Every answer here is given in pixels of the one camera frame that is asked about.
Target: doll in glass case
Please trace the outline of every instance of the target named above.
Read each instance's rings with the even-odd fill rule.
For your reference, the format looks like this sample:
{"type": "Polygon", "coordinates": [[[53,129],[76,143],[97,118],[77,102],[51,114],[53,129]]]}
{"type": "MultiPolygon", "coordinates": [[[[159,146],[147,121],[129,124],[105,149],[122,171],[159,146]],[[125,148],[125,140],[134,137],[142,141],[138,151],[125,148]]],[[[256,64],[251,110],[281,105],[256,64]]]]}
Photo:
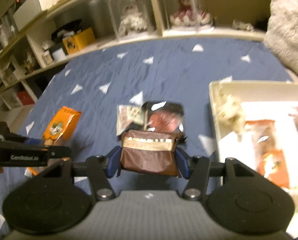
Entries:
{"type": "Polygon", "coordinates": [[[137,0],[125,0],[121,12],[121,21],[118,35],[125,37],[128,34],[136,34],[147,31],[148,23],[142,12],[139,12],[137,0]]]}
{"type": "Polygon", "coordinates": [[[178,3],[179,10],[175,14],[170,15],[170,23],[173,26],[194,27],[196,23],[202,26],[212,22],[210,13],[200,10],[199,7],[196,11],[196,22],[195,13],[190,0],[178,0],[178,3]]]}

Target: plush blanket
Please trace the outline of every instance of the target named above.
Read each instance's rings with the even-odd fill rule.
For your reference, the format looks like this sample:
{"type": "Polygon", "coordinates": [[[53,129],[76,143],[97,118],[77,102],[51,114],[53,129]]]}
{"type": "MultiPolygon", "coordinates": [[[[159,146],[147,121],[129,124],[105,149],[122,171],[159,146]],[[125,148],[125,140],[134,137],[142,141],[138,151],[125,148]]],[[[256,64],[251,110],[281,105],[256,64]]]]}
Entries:
{"type": "Polygon", "coordinates": [[[298,0],[271,0],[264,44],[298,75],[298,0]]]}

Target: yellow box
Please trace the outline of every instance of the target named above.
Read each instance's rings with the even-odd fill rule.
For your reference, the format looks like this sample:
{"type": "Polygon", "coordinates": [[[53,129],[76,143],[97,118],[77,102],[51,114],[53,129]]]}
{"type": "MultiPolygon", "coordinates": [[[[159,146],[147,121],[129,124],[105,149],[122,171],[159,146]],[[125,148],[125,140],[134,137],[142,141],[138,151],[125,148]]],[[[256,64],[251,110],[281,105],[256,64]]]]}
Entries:
{"type": "Polygon", "coordinates": [[[63,40],[62,42],[65,45],[65,48],[68,54],[75,53],[80,51],[84,47],[92,44],[96,41],[95,36],[91,28],[88,28],[81,33],[76,34],[68,39],[63,40]]]}

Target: red box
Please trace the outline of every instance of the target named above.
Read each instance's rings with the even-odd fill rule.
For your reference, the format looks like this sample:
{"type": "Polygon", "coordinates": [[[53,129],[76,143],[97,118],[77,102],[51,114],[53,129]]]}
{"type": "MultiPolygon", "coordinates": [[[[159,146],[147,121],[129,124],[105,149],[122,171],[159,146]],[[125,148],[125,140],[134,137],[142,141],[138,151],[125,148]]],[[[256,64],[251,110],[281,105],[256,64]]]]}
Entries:
{"type": "Polygon", "coordinates": [[[32,98],[30,97],[30,95],[26,90],[17,93],[17,96],[24,106],[35,104],[35,102],[32,100],[32,98]]]}

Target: white triangle pattern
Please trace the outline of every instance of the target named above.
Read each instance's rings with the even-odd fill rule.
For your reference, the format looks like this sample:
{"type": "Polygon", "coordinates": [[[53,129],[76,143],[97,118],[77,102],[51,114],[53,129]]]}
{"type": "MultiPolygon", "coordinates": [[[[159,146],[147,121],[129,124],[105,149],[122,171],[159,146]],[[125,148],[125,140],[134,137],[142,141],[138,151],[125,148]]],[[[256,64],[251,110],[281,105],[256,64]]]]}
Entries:
{"type": "Polygon", "coordinates": [[[242,61],[245,61],[245,62],[248,62],[248,63],[251,62],[251,59],[250,59],[249,54],[248,54],[248,55],[245,55],[245,56],[242,56],[242,57],[241,57],[241,60],[242,60],[242,61]]]}
{"type": "Polygon", "coordinates": [[[204,48],[200,45],[200,44],[196,44],[192,51],[196,51],[196,52],[203,52],[204,51],[204,48]]]}
{"type": "Polygon", "coordinates": [[[108,88],[109,88],[110,84],[111,84],[111,82],[109,82],[109,83],[107,83],[107,84],[105,84],[103,86],[100,86],[99,87],[99,90],[101,92],[103,92],[104,94],[107,94],[107,91],[108,91],[108,88]]]}
{"type": "Polygon", "coordinates": [[[28,135],[28,133],[30,132],[31,128],[33,127],[34,123],[35,123],[35,121],[32,121],[31,124],[29,124],[29,125],[26,126],[26,132],[27,132],[27,135],[28,135]]]}
{"type": "Polygon", "coordinates": [[[210,157],[210,155],[212,153],[214,153],[214,151],[217,148],[216,140],[209,137],[209,136],[205,136],[205,135],[202,135],[202,134],[199,134],[198,138],[199,138],[203,148],[205,149],[208,157],[210,157]]]}
{"type": "Polygon", "coordinates": [[[153,64],[153,57],[145,58],[142,62],[145,63],[145,64],[148,64],[148,65],[152,65],[153,64]]]}
{"type": "Polygon", "coordinates": [[[124,56],[126,56],[128,54],[128,52],[124,52],[124,53],[119,53],[117,54],[117,58],[122,59],[124,56]]]}
{"type": "Polygon", "coordinates": [[[141,91],[139,94],[136,94],[135,96],[133,96],[129,100],[129,102],[138,106],[142,106],[142,104],[144,103],[143,96],[144,96],[144,93],[143,91],[141,91]]]}
{"type": "Polygon", "coordinates": [[[31,173],[30,170],[28,170],[28,168],[25,170],[24,175],[25,175],[26,177],[28,177],[28,178],[31,178],[31,177],[32,177],[32,173],[31,173]]]}
{"type": "Polygon", "coordinates": [[[0,214],[0,229],[3,226],[3,224],[5,223],[6,219],[0,214]]]}
{"type": "Polygon", "coordinates": [[[229,82],[232,82],[232,76],[229,76],[220,80],[220,83],[229,83],[229,82]]]}
{"type": "Polygon", "coordinates": [[[79,181],[82,181],[82,180],[85,180],[87,179],[88,177],[74,177],[74,182],[79,182],[79,181]]]}
{"type": "Polygon", "coordinates": [[[73,95],[74,93],[76,93],[76,92],[78,92],[78,91],[80,91],[80,90],[82,90],[83,89],[83,87],[81,86],[81,85],[76,85],[75,87],[74,87],[74,89],[72,90],[72,92],[70,93],[71,95],[73,95]]]}
{"type": "Polygon", "coordinates": [[[68,76],[68,74],[70,73],[70,71],[71,71],[71,69],[69,69],[69,70],[67,70],[67,71],[65,72],[65,77],[68,76]]]}

